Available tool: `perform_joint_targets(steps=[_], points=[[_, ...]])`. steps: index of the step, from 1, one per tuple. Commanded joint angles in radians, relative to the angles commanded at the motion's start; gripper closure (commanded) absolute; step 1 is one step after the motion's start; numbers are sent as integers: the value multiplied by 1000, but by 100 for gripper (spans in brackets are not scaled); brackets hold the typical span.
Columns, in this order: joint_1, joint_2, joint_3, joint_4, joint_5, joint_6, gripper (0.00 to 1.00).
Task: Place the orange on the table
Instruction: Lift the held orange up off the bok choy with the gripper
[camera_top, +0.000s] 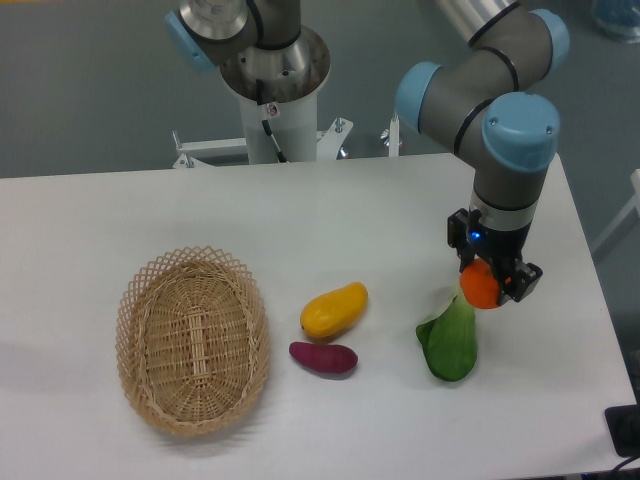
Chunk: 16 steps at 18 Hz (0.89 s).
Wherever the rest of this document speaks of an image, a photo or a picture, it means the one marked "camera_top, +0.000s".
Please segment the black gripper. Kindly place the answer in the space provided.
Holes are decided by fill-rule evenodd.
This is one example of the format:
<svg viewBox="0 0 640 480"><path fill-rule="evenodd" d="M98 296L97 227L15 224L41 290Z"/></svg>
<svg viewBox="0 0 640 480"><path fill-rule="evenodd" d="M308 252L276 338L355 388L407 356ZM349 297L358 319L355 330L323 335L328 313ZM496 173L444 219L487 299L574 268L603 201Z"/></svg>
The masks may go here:
<svg viewBox="0 0 640 480"><path fill-rule="evenodd" d="M499 304L520 302L535 289L543 275L540 267L522 261L530 227L531 224L517 230L492 229L481 224L479 217L469 219L466 209L459 209L447 219L447 244L456 251L460 273L475 255L498 271Z"/></svg>

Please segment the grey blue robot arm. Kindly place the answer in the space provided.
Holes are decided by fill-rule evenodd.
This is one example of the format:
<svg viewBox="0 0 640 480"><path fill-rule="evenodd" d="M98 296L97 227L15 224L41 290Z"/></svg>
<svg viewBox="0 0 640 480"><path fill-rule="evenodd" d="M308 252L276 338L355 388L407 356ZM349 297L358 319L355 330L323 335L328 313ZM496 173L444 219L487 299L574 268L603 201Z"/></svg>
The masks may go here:
<svg viewBox="0 0 640 480"><path fill-rule="evenodd" d="M569 34L557 15L517 1L440 8L472 53L452 70L413 66L394 111L473 168L470 203L448 218L447 242L462 267L488 264L497 304L517 302L542 275L522 250L560 134L554 105L529 88L565 60ZM319 159L316 99L330 55L298 2L184 1L165 25L186 60L218 69L237 97L252 163Z"/></svg>

